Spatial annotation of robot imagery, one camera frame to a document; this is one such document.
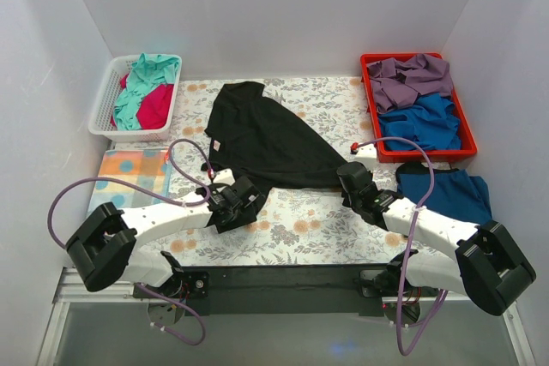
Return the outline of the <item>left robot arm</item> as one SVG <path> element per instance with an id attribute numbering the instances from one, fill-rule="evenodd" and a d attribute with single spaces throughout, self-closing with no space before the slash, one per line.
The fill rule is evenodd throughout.
<path id="1" fill-rule="evenodd" d="M 118 209 L 97 206 L 66 244 L 77 272 L 90 292 L 118 281 L 143 284 L 163 297 L 185 297 L 190 281 L 171 253 L 144 246 L 187 229 L 214 226 L 230 231 L 256 221 L 264 194 L 248 177 L 215 180 L 187 194 L 181 203 L 162 202 Z"/>

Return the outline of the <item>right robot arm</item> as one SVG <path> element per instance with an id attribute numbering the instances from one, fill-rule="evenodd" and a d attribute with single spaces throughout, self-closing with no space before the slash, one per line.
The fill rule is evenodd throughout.
<path id="1" fill-rule="evenodd" d="M 459 293 L 490 315 L 501 315 L 533 282 L 536 272 L 506 227 L 490 220 L 462 222 L 390 190 L 380 190 L 359 162 L 339 167 L 343 203 L 366 223 L 406 235 L 436 255 L 397 255 L 366 286 L 407 295 L 429 287 Z"/>

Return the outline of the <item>black t-shirt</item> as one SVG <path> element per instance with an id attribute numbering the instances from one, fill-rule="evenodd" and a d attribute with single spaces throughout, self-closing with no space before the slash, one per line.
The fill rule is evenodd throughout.
<path id="1" fill-rule="evenodd" d="M 342 190 L 337 169 L 347 161 L 313 128 L 255 81 L 226 83 L 214 100 L 206 135 L 215 171 L 246 176 L 263 195 L 271 189 Z"/>

